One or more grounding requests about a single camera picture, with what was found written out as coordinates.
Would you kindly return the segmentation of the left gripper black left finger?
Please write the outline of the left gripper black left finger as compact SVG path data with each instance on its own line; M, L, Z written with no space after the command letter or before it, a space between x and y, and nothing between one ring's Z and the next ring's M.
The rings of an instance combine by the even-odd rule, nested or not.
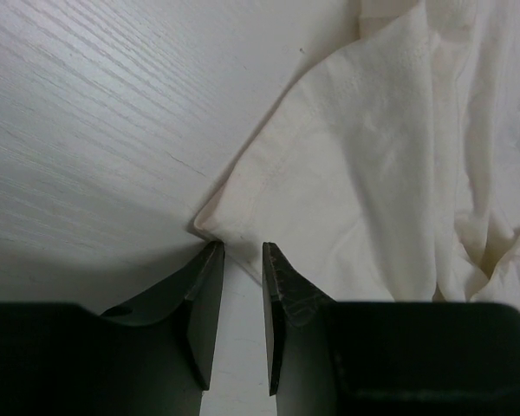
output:
M224 246L95 314L0 302L0 415L197 415L211 381Z

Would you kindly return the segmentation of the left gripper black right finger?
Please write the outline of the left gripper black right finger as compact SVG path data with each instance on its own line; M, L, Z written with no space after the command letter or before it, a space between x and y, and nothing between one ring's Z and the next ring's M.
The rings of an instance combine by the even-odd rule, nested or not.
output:
M263 245L281 415L520 415L520 313L500 303L338 302Z

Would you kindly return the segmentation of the white t-shirt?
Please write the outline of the white t-shirt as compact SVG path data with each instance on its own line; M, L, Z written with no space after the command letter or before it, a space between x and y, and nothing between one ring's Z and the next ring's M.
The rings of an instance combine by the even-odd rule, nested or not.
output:
M339 300L520 308L520 1L365 1L195 219Z

